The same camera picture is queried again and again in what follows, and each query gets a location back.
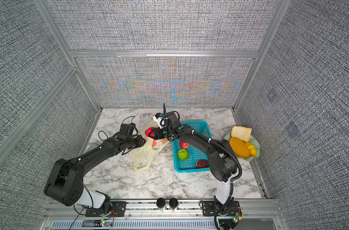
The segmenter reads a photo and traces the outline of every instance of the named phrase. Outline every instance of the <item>plate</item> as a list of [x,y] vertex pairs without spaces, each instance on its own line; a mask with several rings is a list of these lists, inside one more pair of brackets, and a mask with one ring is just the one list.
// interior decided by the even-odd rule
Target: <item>plate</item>
[[[229,141],[229,139],[231,139],[231,134],[228,134],[227,136],[225,136],[224,139],[226,139],[227,141]],[[257,142],[257,140],[255,139],[255,137],[253,137],[252,135],[251,135],[251,137],[250,137],[249,143],[251,143],[251,144],[255,147],[257,154],[256,154],[256,156],[248,156],[248,157],[246,157],[246,158],[243,158],[243,159],[245,159],[246,161],[251,161],[251,160],[254,159],[254,158],[258,158],[259,155],[260,155],[260,145],[259,145],[259,143]]]

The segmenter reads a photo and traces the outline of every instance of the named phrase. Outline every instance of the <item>blue plastic basket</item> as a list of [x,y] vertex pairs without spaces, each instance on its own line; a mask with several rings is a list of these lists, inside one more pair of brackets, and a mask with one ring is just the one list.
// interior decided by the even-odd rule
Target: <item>blue plastic basket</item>
[[[183,124],[188,124],[196,132],[199,132],[202,135],[205,135],[205,136],[212,138],[208,123],[205,121],[183,122]],[[198,160],[208,160],[208,157],[205,155],[205,153],[201,152],[200,150],[193,147],[192,145],[190,146],[190,148],[187,149],[187,152],[188,152],[188,159],[187,160],[178,159],[177,152],[179,150],[181,150],[179,140],[174,140],[172,142],[172,150],[173,150],[174,169],[177,172],[195,173],[195,172],[203,172],[203,171],[210,170],[210,168],[196,168],[195,163]]]

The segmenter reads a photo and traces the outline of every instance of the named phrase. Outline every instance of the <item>translucent plastic bag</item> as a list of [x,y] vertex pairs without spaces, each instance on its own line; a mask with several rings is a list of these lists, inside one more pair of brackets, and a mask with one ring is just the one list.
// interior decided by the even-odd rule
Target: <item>translucent plastic bag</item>
[[133,162],[135,171],[143,171],[149,168],[151,161],[154,157],[166,146],[168,145],[168,140],[166,138],[161,140],[154,140],[145,135],[145,131],[150,127],[158,127],[155,121],[149,122],[143,129],[140,130],[139,135],[145,138],[146,143],[143,147],[133,149],[129,152]]

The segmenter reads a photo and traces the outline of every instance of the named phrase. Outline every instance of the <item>gray fabric wall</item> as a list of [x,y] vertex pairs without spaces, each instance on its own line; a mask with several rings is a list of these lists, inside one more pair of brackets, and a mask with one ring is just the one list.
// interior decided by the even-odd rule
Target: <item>gray fabric wall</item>
[[349,1],[291,2],[238,113],[289,228],[349,229]]
[[0,145],[69,67],[32,0],[0,0]]
[[259,50],[279,0],[48,0],[72,49]]
[[[32,0],[0,1],[0,145],[70,67]],[[37,229],[53,163],[79,154],[96,110],[77,77],[0,166],[0,229]]]
[[38,228],[53,163],[79,154],[95,114],[73,75],[0,166],[0,229]]
[[78,57],[102,106],[233,106],[252,58]]

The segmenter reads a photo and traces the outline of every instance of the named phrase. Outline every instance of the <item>marble countertop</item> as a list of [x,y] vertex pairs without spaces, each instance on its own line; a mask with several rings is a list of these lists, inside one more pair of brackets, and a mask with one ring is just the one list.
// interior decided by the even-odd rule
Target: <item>marble countertop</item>
[[[221,140],[235,125],[230,109],[192,108],[167,109],[176,110],[181,121],[204,120],[208,123],[214,139]],[[89,145],[99,145],[99,131],[112,136],[119,131],[123,119],[136,116],[133,122],[140,130],[150,122],[155,113],[162,108],[104,109],[95,127]],[[233,196],[237,199],[261,198],[250,163],[239,159],[242,176],[234,182]],[[130,154],[118,154],[93,168],[84,177],[84,183],[90,189],[108,194],[111,198],[213,198],[216,193],[216,179],[210,173],[178,173],[174,169],[172,145],[168,144],[151,162],[150,168],[136,172]]]

